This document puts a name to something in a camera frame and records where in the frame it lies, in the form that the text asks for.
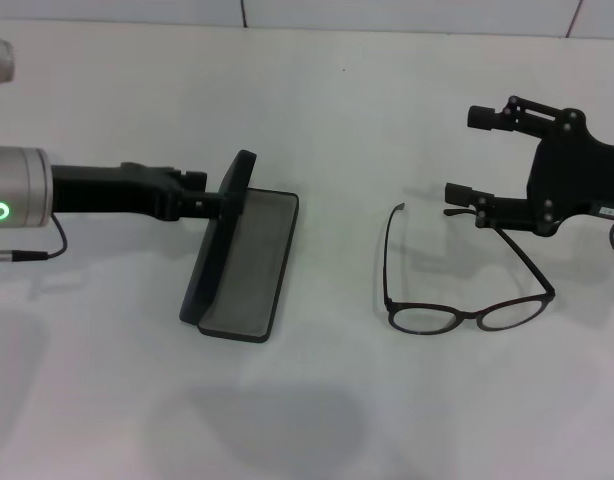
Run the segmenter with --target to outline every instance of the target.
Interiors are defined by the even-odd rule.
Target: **glasses frame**
[[[401,203],[400,205],[397,205],[396,207],[394,207],[391,214],[389,215],[389,221],[387,222],[387,230],[385,231],[385,247],[384,247],[384,255],[383,255],[383,296],[384,296],[385,308],[387,309],[387,312],[389,313],[389,324],[392,327],[394,327],[396,330],[400,330],[401,332],[409,333],[413,335],[440,335],[442,333],[447,333],[457,328],[465,320],[476,320],[476,324],[478,325],[478,328],[480,328],[481,330],[487,331],[487,332],[498,332],[501,330],[508,330],[510,328],[519,327],[520,325],[523,325],[529,322],[530,320],[533,320],[534,318],[536,318],[543,311],[545,311],[545,309],[547,308],[547,305],[549,305],[554,299],[554,297],[556,296],[556,291],[554,290],[554,287],[551,285],[551,283],[549,283],[545,275],[543,275],[543,273],[538,269],[536,264],[532,262],[532,260],[527,256],[525,252],[521,250],[518,244],[516,244],[516,242],[514,242],[509,237],[509,235],[507,235],[504,231],[502,231],[499,228],[494,228],[494,231],[498,235],[500,235],[505,242],[507,242],[507,244],[511,247],[511,249],[516,253],[516,255],[518,255],[518,257],[520,257],[522,262],[531,271],[534,277],[536,277],[536,280],[538,280],[538,282],[545,289],[545,293],[542,293],[539,295],[531,295],[528,297],[521,297],[515,300],[508,300],[502,303],[497,303],[483,310],[478,310],[477,312],[465,312],[463,310],[458,310],[453,307],[448,307],[446,305],[438,305],[434,303],[394,302],[389,296],[388,290],[387,290],[387,244],[389,242],[389,229],[391,227],[391,221],[394,218],[394,214],[397,211],[403,210],[404,208],[405,208],[405,204]],[[447,209],[447,210],[444,210],[443,213],[447,215],[448,217],[453,217],[454,215],[462,215],[462,214],[476,215],[475,211],[466,209],[466,208]],[[485,318],[485,316],[487,316],[491,312],[494,312],[504,307],[509,307],[511,305],[517,305],[520,303],[527,303],[527,302],[536,302],[536,301],[541,302],[541,307],[538,309],[538,311],[534,315],[525,319],[524,321],[521,321],[519,323],[516,323],[508,327],[500,327],[500,328],[488,327],[487,325],[483,324],[483,319]],[[403,328],[397,325],[396,322],[394,321],[394,318],[396,317],[396,314],[398,312],[402,312],[403,310],[409,310],[409,309],[427,309],[427,310],[437,310],[441,312],[448,312],[454,315],[454,320],[453,322],[447,324],[445,327],[439,330],[432,330],[429,332],[419,332],[415,330],[408,330],[406,328]]]

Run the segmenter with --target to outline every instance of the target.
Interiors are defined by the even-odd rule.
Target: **robot end effector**
[[[558,110],[512,96],[500,113],[493,108],[471,107],[467,125],[519,131],[540,139],[526,200],[446,185],[447,203],[476,208],[477,227],[524,230],[549,237],[574,215],[614,220],[614,146],[589,133],[582,111]]]

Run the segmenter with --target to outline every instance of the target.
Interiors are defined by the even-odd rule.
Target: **white label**
[[[598,213],[600,215],[607,215],[609,217],[614,217],[614,208],[602,207]]]

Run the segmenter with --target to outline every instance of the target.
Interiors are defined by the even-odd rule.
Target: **robotic arm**
[[[467,125],[518,131],[540,139],[527,182],[527,199],[500,198],[448,183],[445,201],[474,206],[476,226],[524,230],[550,237],[567,218],[593,215],[614,220],[614,146],[596,140],[585,114],[558,110],[512,96],[500,113],[473,106]]]

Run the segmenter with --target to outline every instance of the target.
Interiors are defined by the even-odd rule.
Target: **white table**
[[[0,144],[55,163],[203,170],[300,196],[272,337],[178,321],[205,222],[64,216],[55,261],[0,266],[0,479],[614,479],[610,223],[514,233],[557,298],[530,324],[391,329],[380,296],[462,309],[538,292],[447,181],[522,196],[536,141],[466,127],[510,94],[614,143],[614,42],[0,21]],[[0,245],[58,245],[52,228]]]

